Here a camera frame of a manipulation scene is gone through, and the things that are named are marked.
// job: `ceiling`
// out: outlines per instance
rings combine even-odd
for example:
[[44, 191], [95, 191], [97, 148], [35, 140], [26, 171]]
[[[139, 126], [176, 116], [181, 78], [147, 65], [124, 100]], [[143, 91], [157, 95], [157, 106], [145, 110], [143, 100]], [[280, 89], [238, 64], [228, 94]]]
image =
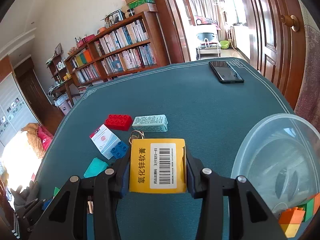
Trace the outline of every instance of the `ceiling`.
[[0, 23], [0, 59], [9, 55], [15, 67], [31, 54], [37, 22], [46, 0], [15, 0]]

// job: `teal table surface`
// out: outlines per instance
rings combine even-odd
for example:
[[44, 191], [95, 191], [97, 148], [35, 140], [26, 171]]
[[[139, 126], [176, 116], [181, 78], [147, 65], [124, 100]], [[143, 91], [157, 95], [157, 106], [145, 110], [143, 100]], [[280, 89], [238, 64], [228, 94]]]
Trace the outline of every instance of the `teal table surface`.
[[[244, 83], [219, 83], [208, 64], [213, 60], [230, 62]], [[271, 82], [236, 58], [169, 65], [92, 87], [63, 119], [44, 157], [37, 174], [40, 198], [51, 197], [54, 187], [62, 187], [72, 175], [83, 178], [93, 158], [109, 164], [114, 161], [105, 159], [89, 138], [109, 114], [129, 114], [133, 118], [165, 114], [168, 131], [145, 133], [146, 138], [183, 138], [191, 154], [205, 167], [230, 177], [249, 130], [276, 113], [293, 110]], [[131, 131], [114, 133], [128, 144]], [[228, 239], [226, 204], [223, 239]], [[122, 240], [195, 239], [200, 209], [201, 200], [192, 199], [188, 193], [128, 193], [119, 200], [116, 214]], [[93, 239], [91, 216], [88, 239]]]

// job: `gray glove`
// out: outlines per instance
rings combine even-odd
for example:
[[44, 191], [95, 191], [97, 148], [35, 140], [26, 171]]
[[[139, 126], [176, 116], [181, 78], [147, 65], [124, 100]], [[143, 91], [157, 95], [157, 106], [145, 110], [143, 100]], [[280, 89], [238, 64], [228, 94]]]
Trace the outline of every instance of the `gray glove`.
[[33, 181], [30, 181], [29, 187], [24, 189], [21, 193], [22, 186], [20, 185], [16, 191], [14, 191], [12, 188], [10, 189], [13, 197], [14, 197], [14, 209], [15, 211], [19, 210], [20, 208], [24, 207], [29, 202], [36, 199], [38, 192], [39, 192], [39, 184], [37, 181], [33, 183]]

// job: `purple patterned fabric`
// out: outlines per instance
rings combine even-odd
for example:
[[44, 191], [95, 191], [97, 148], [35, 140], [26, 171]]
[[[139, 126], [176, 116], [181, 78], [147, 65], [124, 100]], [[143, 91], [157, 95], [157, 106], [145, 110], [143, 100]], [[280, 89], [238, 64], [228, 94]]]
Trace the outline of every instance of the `purple patterned fabric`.
[[320, 33], [309, 25], [305, 25], [305, 32], [306, 64], [294, 111], [320, 132]]

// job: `yellow toy brick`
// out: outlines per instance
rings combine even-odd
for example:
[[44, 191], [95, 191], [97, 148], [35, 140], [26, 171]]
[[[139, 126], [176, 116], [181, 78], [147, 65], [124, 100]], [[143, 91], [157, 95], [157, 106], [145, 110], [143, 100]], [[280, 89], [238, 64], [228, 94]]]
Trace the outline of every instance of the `yellow toy brick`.
[[129, 190], [140, 193], [186, 192], [184, 139], [134, 139]]
[[286, 225], [280, 225], [282, 228], [282, 231], [284, 232], [285, 236], [287, 238], [289, 237], [295, 237], [298, 229], [300, 227], [300, 224], [286, 224]]

